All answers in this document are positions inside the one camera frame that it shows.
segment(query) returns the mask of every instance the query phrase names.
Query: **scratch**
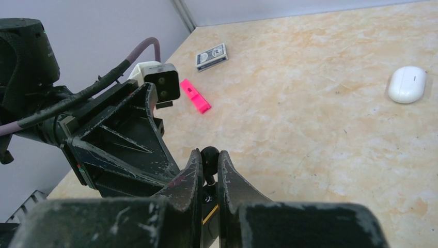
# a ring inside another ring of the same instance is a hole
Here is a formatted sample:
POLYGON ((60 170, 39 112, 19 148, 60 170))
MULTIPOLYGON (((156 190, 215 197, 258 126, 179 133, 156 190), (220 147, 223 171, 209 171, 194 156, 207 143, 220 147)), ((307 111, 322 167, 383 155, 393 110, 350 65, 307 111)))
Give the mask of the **scratch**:
POLYGON ((158 219, 158 214, 154 214, 151 218, 148 219, 148 222, 154 222, 158 219))
POLYGON ((331 179, 331 173, 330 171, 332 170, 332 163, 333 163, 333 154, 335 154, 336 152, 336 147, 338 146, 338 139, 336 140, 335 145, 333 146, 333 151, 332 151, 332 159, 330 159, 330 162, 328 163, 328 170, 327 170, 327 188, 325 188, 325 193, 327 194, 329 192, 329 187, 332 184, 332 179, 331 179))
POLYGON ((117 234, 117 231, 119 230, 119 219, 122 216, 122 214, 124 214, 126 211, 128 211, 131 207, 126 207, 125 209, 121 210, 117 215, 116 215, 116 222, 114 222, 114 225, 110 228, 110 232, 114 235, 117 234))
POLYGON ((98 233, 95 233, 95 234, 93 235, 93 237, 91 238, 91 240, 92 240, 92 241, 95 241, 98 237, 99 237, 99 234, 98 234, 98 233))
POLYGON ((303 157, 303 159, 300 161, 300 163, 296 166, 295 172, 300 168, 300 166, 301 166, 301 164, 303 163, 303 161, 304 161, 306 158, 310 157, 310 154, 311 154, 313 151, 315 151, 315 150, 316 150, 316 148, 312 149, 310 152, 308 152, 308 153, 303 157))
POLYGON ((130 144, 132 144, 132 145, 134 145, 134 146, 138 146, 138 147, 140 147, 141 149, 143 149, 142 152, 153 153, 151 150, 149 150, 149 149, 146 148, 145 146, 143 146, 143 145, 137 143, 137 142, 134 141, 133 139, 130 139, 130 138, 128 138, 128 137, 126 137, 126 136, 120 134, 119 132, 117 132, 117 131, 115 131, 115 130, 113 130, 113 129, 111 129, 111 128, 105 126, 105 125, 102 125, 102 128, 105 129, 106 131, 108 131, 108 132, 114 134, 115 136, 121 138, 122 140, 128 142, 128 143, 130 143, 130 144))
POLYGON ((195 173, 195 172, 196 172, 196 171, 194 170, 194 171, 188 173, 188 174, 186 175, 186 177, 188 177, 189 175, 191 175, 191 174, 193 174, 193 173, 195 173))
POLYGON ((145 231, 149 231, 150 233, 150 237, 151 237, 151 243, 154 243, 155 237, 157 236, 157 229, 153 226, 148 226, 142 223, 138 223, 137 224, 138 227, 140 227, 141 229, 145 230, 145 231))
POLYGON ((349 89, 349 90, 352 90, 352 88, 349 88, 349 87, 346 87, 345 85, 343 85, 343 84, 339 84, 340 86, 342 86, 342 87, 344 87, 345 89, 349 89))
POLYGON ((105 163, 105 164, 110 164, 110 163, 108 163, 108 161, 105 161, 105 160, 102 160, 102 159, 96 157, 91 151, 89 151, 88 153, 89 153, 91 156, 93 156, 93 158, 99 160, 100 162, 103 162, 103 163, 105 163))
POLYGON ((219 117, 219 121, 217 122, 217 123, 219 123, 219 127, 220 127, 220 128, 218 128, 218 129, 217 129, 218 131, 216 131, 216 137, 218 137, 218 136, 219 136, 219 133, 222 132, 222 131, 221 131, 221 130, 222 130, 221 127, 223 126, 223 125, 222 125, 222 119, 223 119, 223 116, 224 116, 224 112, 222 111, 222 112, 221 112, 221 116, 219 117))

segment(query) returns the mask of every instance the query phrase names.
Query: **pink eraser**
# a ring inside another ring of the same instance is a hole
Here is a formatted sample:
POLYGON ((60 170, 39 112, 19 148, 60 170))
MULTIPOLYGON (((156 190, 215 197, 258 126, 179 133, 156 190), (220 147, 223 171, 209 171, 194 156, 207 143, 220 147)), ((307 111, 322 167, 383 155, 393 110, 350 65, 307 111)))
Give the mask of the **pink eraser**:
POLYGON ((181 88, 193 102, 195 107, 201 112, 201 114, 211 109, 211 105, 204 99, 204 97, 202 97, 202 95, 196 90, 189 80, 184 79, 181 82, 181 88))

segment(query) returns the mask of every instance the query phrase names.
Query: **black cable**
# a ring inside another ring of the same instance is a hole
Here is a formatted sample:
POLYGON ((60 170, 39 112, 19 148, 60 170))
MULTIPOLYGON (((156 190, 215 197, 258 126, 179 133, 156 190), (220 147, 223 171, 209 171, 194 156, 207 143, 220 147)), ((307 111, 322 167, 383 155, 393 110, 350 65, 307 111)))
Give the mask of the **black cable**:
POLYGON ((140 56, 140 54, 151 44, 153 44, 155 48, 155 59, 157 61, 160 61, 160 44, 158 40, 153 37, 147 38, 143 40, 139 45, 137 45, 137 47, 128 55, 128 57, 122 63, 120 63, 116 68, 112 69, 100 80, 96 81, 93 85, 44 110, 38 111, 31 116, 0 126, 0 136, 29 128, 42 121, 59 115, 60 113, 77 105, 78 103, 86 101, 87 99, 99 93, 106 87, 110 86, 110 84, 112 84, 114 81, 116 81, 130 67, 130 65, 134 63, 134 61, 140 56))
POLYGON ((120 63, 116 68, 108 72, 100 80, 96 81, 93 85, 81 90, 80 92, 66 98, 44 110, 40 110, 31 116, 25 117, 17 122, 18 126, 22 129, 36 125, 42 121, 52 118, 71 107, 86 101, 95 94, 101 92, 106 87, 110 86, 114 81, 116 81, 129 67, 131 63, 126 59, 120 63))

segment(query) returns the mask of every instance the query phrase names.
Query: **white wall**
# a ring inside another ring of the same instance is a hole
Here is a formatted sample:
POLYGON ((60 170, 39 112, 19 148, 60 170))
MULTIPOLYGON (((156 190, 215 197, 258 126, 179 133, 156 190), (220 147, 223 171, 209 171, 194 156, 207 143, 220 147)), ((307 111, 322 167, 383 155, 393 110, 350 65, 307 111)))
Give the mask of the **white wall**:
POLYGON ((197 26, 298 16, 418 0, 181 0, 186 3, 197 26))
MULTIPOLYGON (((189 35, 168 0, 0 0, 0 18, 12 17, 42 21, 61 69, 56 84, 73 92, 118 65, 144 38, 158 38, 166 61, 189 35)), ((153 59, 151 47, 138 61, 153 59)), ((15 161, 0 164, 0 222, 34 190, 49 193, 70 170, 49 145, 15 136, 9 150, 15 161)))

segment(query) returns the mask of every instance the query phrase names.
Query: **table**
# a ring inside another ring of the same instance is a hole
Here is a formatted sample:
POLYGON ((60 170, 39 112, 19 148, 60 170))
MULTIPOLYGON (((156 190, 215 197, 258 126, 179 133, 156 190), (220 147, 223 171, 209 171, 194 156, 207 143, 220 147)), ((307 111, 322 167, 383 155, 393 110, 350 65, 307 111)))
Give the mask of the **table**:
MULTIPOLYGON (((363 204, 392 247, 436 247, 438 1, 199 27, 168 63, 213 106, 155 111, 180 168, 213 145, 272 200, 363 204), (198 73, 222 42, 229 61, 198 73), (402 105, 386 91, 406 65, 428 82, 402 105)), ((70 172, 49 198, 71 197, 99 193, 70 172)))

